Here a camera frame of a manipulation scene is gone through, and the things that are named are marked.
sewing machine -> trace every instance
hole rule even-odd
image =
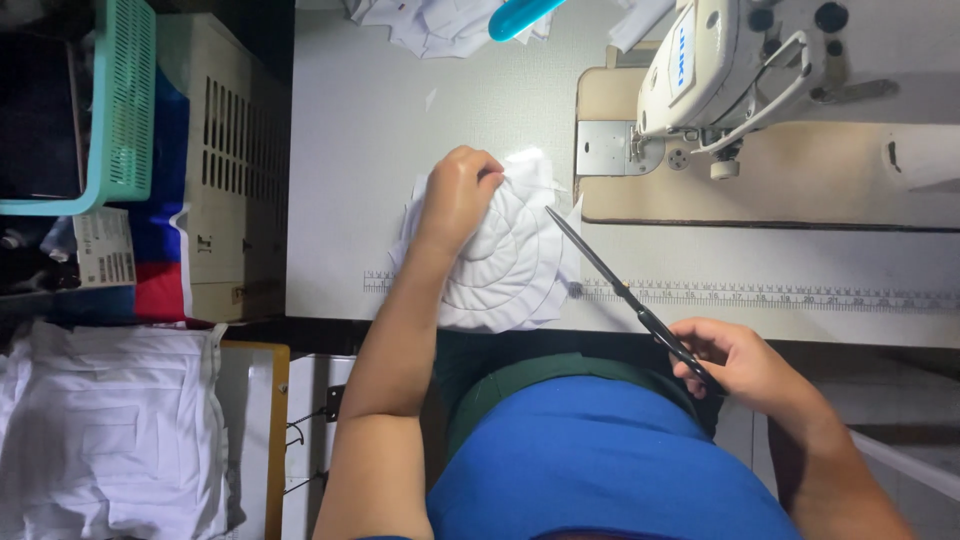
[[[723,180],[739,175],[743,136],[780,122],[960,124],[960,2],[678,0],[677,10],[637,98],[634,152],[682,135]],[[908,133],[922,144],[960,130]],[[884,146],[897,171],[896,143]],[[952,180],[957,167],[920,182]]]

green pants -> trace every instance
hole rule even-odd
[[[448,457],[501,400],[557,377],[588,375],[648,388],[686,410],[710,437],[723,404],[716,396],[694,399],[673,377],[663,347],[645,334],[438,331],[434,375],[447,411]]]

